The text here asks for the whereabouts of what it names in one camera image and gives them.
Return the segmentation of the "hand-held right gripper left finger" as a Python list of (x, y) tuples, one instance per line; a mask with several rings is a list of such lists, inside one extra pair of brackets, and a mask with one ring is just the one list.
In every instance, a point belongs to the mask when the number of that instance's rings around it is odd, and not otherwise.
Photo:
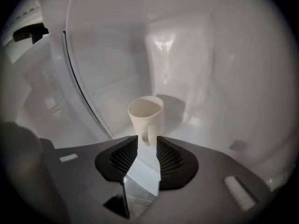
[(138, 137), (55, 149), (41, 139), (44, 160), (71, 224), (128, 224), (124, 177), (137, 157)]

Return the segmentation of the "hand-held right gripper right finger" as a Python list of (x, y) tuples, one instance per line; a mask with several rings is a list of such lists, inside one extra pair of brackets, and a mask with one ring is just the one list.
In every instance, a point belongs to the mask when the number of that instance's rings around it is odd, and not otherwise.
[[(165, 169), (170, 155), (181, 160), (163, 175), (158, 197), (138, 218), (141, 224), (247, 224), (271, 198), (268, 186), (228, 155), (185, 141), (159, 136), (157, 158)], [(225, 184), (233, 176), (255, 201), (243, 210)]]

